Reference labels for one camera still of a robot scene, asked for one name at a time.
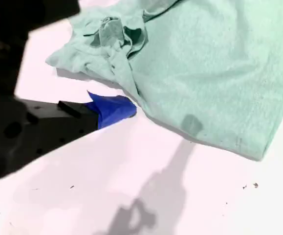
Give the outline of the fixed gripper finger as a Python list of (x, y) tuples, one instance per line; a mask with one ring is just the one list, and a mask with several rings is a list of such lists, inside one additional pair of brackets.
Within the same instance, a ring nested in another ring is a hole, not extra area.
[(125, 96), (88, 95), (92, 100), (88, 103), (59, 101), (55, 104), (25, 100), (26, 120), (20, 145), (13, 154), (15, 165), (24, 166), (137, 113), (136, 106)]

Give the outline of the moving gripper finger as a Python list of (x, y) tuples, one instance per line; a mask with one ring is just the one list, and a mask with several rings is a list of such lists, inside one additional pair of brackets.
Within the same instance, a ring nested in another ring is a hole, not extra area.
[(77, 0), (0, 0), (0, 29), (37, 29), (80, 12)]

